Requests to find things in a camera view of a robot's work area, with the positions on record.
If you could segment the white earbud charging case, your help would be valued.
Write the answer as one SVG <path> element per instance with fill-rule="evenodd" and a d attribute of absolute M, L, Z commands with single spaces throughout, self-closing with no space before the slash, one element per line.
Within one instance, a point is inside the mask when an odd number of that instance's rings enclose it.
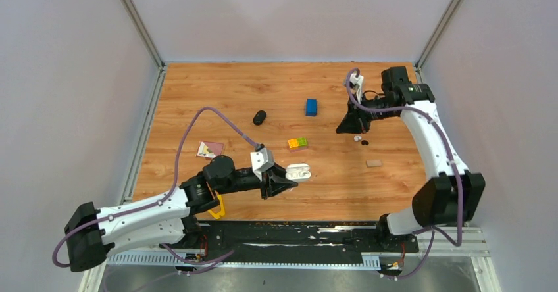
<path fill-rule="evenodd" d="M 290 164 L 285 170 L 286 179 L 293 182 L 306 182 L 311 178 L 311 167 L 306 163 Z"/>

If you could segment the black earbud charging case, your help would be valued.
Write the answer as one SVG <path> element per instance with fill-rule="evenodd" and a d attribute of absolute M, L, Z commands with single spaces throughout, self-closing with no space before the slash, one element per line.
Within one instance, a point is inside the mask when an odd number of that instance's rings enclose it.
<path fill-rule="evenodd" d="M 263 124 L 266 117 L 267 117 L 267 113 L 264 110 L 259 110 L 255 113 L 252 122 L 254 125 L 260 126 Z"/>

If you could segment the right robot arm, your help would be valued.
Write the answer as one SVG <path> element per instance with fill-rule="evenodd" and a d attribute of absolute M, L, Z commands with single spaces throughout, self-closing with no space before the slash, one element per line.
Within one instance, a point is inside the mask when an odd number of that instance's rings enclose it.
<path fill-rule="evenodd" d="M 349 97 L 347 113 L 336 131 L 365 134 L 374 121 L 400 118 L 414 139 L 426 183 L 409 207 L 380 218 L 377 245 L 392 251 L 401 244 L 402 235 L 446 224 L 462 228 L 474 217 L 486 181 L 481 173 L 469 170 L 451 144 L 429 85 L 413 83 L 404 66 L 382 71 L 381 79 L 381 93 L 368 98 L 360 70 L 354 68 L 347 73 L 343 82 Z"/>

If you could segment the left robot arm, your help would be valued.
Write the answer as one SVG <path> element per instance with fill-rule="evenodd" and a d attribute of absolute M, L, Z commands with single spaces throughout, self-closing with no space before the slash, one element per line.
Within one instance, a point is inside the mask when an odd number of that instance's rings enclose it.
<path fill-rule="evenodd" d="M 258 189 L 267 199 L 311 177 L 308 164 L 283 168 L 266 150 L 253 152 L 251 162 L 250 168 L 237 169 L 230 157 L 219 155 L 172 191 L 114 207 L 81 204 L 64 228 L 68 268 L 83 272 L 109 256 L 148 245 L 196 247 L 202 232 L 195 216 L 220 206 L 221 195 Z"/>

